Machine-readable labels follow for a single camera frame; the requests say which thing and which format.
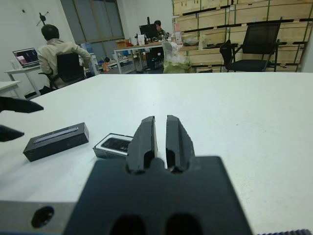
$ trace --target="man's hair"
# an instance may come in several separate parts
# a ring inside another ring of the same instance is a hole
[[[161,26],[161,21],[157,20],[155,21],[155,24],[160,25]]]
[[[41,28],[41,33],[47,41],[53,38],[59,38],[59,30],[56,26],[51,24],[46,24]]]

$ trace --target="small black box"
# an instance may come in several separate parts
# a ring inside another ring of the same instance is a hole
[[[93,148],[97,157],[103,159],[126,159],[131,136],[110,133]]]
[[[85,123],[31,138],[23,154],[30,162],[89,142]]]

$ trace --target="mesh office chair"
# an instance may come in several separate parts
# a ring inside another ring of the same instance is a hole
[[[253,24],[249,25],[243,45],[236,51],[230,40],[221,45],[220,53],[227,69],[233,71],[261,72],[266,68],[274,68],[276,71],[278,43],[276,43],[280,23]],[[243,49],[244,54],[268,55],[267,60],[240,60],[236,62],[237,52]],[[274,66],[269,66],[270,57],[275,54]]]
[[[66,83],[85,79],[84,69],[79,64],[78,54],[70,53],[57,55],[57,61],[58,74],[56,76],[52,77],[52,74],[43,72],[39,73],[48,77],[50,81],[50,88],[55,87],[55,89],[58,89],[55,81],[59,78]]]

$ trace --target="man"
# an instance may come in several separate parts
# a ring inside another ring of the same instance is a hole
[[[53,74],[53,76],[58,74],[57,67],[57,55],[77,53],[83,58],[83,66],[88,68],[91,56],[89,53],[80,48],[78,45],[72,42],[63,42],[59,39],[59,30],[56,26],[51,24],[46,24],[42,27],[41,32],[47,41],[46,46],[42,46],[38,49],[38,59],[41,70],[44,73]],[[55,84],[61,88],[76,81],[65,83],[60,78],[55,81]]]
[[[165,30],[163,30],[161,28],[161,21],[159,21],[159,20],[155,21],[155,25],[156,25],[156,29],[157,29],[157,32],[158,32],[159,40],[162,40],[163,36],[168,37],[168,33],[165,32]]]

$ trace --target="white wall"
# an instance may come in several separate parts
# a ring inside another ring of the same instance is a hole
[[[173,7],[171,0],[117,0],[118,9],[122,21],[125,38],[131,38],[136,42],[134,36],[140,34],[139,26],[156,20],[162,22],[162,28],[173,33],[172,17]]]
[[[313,72],[313,37],[310,35],[309,44],[306,48],[305,55],[302,61],[301,72]]]
[[[60,39],[73,41],[74,38],[67,23],[60,0],[1,0],[0,3],[0,81],[10,81],[4,72],[13,69],[10,60],[14,60],[13,51],[34,47],[36,50],[46,44],[38,26],[39,12],[46,15],[46,24],[53,24],[60,31]],[[31,77],[41,89],[47,81],[40,70],[31,72]],[[14,75],[16,80],[22,81],[21,89],[24,94],[34,92],[24,74]]]

